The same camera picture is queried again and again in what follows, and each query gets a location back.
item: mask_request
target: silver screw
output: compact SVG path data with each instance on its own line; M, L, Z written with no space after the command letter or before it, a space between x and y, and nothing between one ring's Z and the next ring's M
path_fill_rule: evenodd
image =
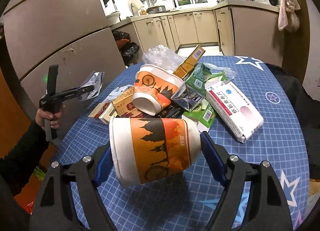
M91 161L91 156L90 156L90 155L87 155L87 156L83 157L82 160L83 160L85 163L88 163L88 162Z
M51 167L52 168L56 168L56 167L58 167L59 166L59 163L58 162L53 162L52 164L51 164Z
M237 162L239 160L239 157L236 156L236 155L231 155L230 156L230 160L233 161L233 162Z
M270 163L268 161L263 161L262 165L266 168L270 167Z

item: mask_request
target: blue tablecloth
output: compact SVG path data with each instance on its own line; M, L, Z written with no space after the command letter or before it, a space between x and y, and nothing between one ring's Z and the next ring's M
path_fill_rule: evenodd
M203 57L201 62L230 67L237 72L233 82L251 100L264 118L264 125L244 144L235 140L218 117L209 131L213 141L246 162L268 160L274 168L292 216L301 223L308 198L309 168L306 147L294 110L278 81L260 60L246 57ZM109 140L108 126L87 116L115 87L132 84L141 65L130 66L91 104L65 136L55 160L78 161ZM241 224L250 183L245 184L234 226ZM201 156L183 173L123 189L114 169L98 188L102 201L118 230L203 230L219 201L223 187L212 177ZM79 219L88 227L75 183L72 192Z

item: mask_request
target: white floor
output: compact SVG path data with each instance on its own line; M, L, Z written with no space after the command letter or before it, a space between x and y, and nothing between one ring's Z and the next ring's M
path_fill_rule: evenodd
M188 57L193 51L195 47L188 47L188 48L180 48L178 51L178 55L183 57ZM220 52L219 46L204 46L205 49L204 56L222 56L223 53Z

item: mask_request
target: blue gripper pad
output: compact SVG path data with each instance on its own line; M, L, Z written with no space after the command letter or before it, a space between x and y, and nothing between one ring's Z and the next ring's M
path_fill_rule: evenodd
M218 181L222 186L225 186L227 184L227 177L226 177L227 169L221 157L213 147L214 142L212 141L211 137L208 135L207 132L202 132L200 134L200 139L201 139L201 150L205 157L205 160L207 161L207 164L209 166L209 169L212 173L213 178L216 181Z
M108 179L112 167L113 161L111 147L109 146L97 164L96 177L93 180L96 186L100 186L103 182L105 182Z

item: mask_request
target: paper cup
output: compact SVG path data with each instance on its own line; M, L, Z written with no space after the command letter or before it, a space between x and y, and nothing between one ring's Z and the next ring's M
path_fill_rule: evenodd
M182 79L160 67L142 65L136 75L132 103L137 109L154 116L171 104L171 96L182 84Z
M112 117L109 126L112 160L122 187L181 172L201 153L199 131L188 119Z

